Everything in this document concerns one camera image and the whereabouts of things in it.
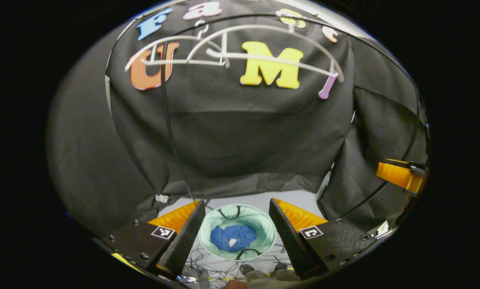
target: person's hand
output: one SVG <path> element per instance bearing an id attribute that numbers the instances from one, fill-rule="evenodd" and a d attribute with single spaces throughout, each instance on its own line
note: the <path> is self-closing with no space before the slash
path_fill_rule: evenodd
<path id="1" fill-rule="evenodd" d="M 222 289 L 249 289 L 247 282 L 229 280 Z"/>

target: white tag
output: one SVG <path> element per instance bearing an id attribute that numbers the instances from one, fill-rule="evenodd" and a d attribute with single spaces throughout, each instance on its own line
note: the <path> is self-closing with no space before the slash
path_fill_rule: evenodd
<path id="1" fill-rule="evenodd" d="M 231 240 L 229 240 L 229 248 L 233 247 L 235 244 L 236 244 L 235 238 L 232 238 Z"/>
<path id="2" fill-rule="evenodd" d="M 165 195 L 156 195 L 156 201 L 166 203 L 168 201 L 168 196 Z"/>

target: shoe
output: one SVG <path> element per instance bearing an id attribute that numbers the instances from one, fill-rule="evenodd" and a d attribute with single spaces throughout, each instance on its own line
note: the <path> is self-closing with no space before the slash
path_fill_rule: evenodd
<path id="1" fill-rule="evenodd" d="M 254 268 L 251 265 L 244 264 L 240 266 L 240 273 L 242 273 L 244 276 L 250 271 L 254 271 Z"/>
<path id="2" fill-rule="evenodd" d="M 286 264 L 279 263 L 278 265 L 275 265 L 274 271 L 277 271 L 277 270 L 286 270 L 286 269 L 288 269 L 288 266 L 286 266 Z"/>

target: blue towel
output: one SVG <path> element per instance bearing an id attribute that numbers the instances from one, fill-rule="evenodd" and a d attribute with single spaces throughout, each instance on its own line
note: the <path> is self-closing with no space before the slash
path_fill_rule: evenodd
<path id="1" fill-rule="evenodd" d="M 256 240 L 256 232 L 249 225 L 234 225 L 221 229 L 217 226 L 211 232 L 211 242 L 216 245 L 221 250 L 228 252 L 241 251 L 247 248 L 254 240 Z"/>

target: letter m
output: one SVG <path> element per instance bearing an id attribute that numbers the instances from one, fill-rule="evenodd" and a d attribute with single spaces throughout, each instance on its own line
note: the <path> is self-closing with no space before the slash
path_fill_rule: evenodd
<path id="1" fill-rule="evenodd" d="M 248 54 L 273 57 L 267 44 L 263 42 L 247 41 L 241 47 Z M 298 63 L 303 56 L 304 54 L 297 49 L 285 48 L 277 58 Z M 297 79 L 298 69 L 299 67 L 293 64 L 249 58 L 247 59 L 245 75 L 240 78 L 240 83 L 245 85 L 260 84 L 261 76 L 259 71 L 261 71 L 261 75 L 263 75 L 267 85 L 272 84 L 279 73 L 281 73 L 281 76 L 276 81 L 277 86 L 280 88 L 298 88 L 300 84 Z"/>

